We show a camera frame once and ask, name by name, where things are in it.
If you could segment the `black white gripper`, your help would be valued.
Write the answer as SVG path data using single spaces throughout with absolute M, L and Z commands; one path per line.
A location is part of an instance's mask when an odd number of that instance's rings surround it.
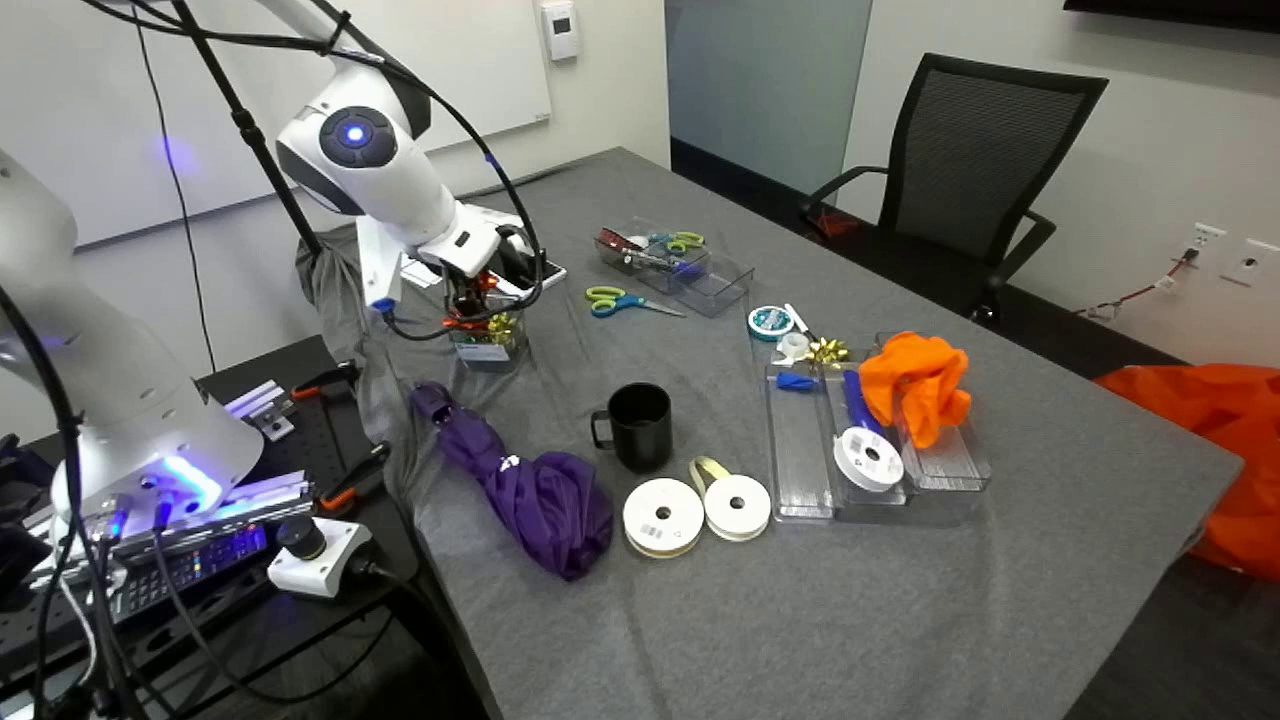
M 419 259 L 445 281 L 480 281 L 501 296 L 533 296 L 565 281 L 519 221 L 465 221 L 452 238 L 423 246 Z

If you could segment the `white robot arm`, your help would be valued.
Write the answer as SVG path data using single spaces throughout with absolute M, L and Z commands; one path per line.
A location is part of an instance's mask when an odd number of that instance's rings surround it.
M 445 288 L 465 318 L 489 296 L 523 304 L 558 269 L 519 214 L 465 204 L 419 149 L 430 91 L 318 0 L 261 0 L 330 63 L 330 80 L 277 131 L 277 160 L 322 208 L 354 221 L 362 304 L 392 311 L 408 284 Z

